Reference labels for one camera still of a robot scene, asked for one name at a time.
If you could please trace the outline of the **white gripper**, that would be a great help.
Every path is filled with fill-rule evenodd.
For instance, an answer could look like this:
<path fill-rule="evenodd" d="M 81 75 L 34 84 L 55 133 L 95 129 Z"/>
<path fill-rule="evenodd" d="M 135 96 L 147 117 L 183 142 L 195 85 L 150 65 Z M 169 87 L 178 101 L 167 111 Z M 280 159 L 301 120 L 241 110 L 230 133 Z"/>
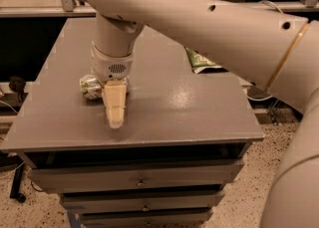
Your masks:
<path fill-rule="evenodd" d="M 105 83 L 103 102 L 110 128 L 120 128 L 124 123 L 126 95 L 130 92 L 129 74 L 134 54 L 128 45 L 117 46 L 114 53 L 112 46 L 106 50 L 92 42 L 91 68 L 97 78 Z"/>

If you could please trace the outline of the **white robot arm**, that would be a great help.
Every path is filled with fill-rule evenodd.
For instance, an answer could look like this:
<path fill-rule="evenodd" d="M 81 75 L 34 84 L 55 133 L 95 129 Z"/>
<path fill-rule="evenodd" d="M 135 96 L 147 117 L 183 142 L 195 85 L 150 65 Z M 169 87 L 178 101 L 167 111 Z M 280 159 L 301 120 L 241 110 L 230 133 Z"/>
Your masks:
<path fill-rule="evenodd" d="M 109 87 L 149 26 L 302 113 L 269 191 L 260 228 L 319 227 L 318 24 L 219 0 L 87 0 L 97 12 L 92 69 Z"/>

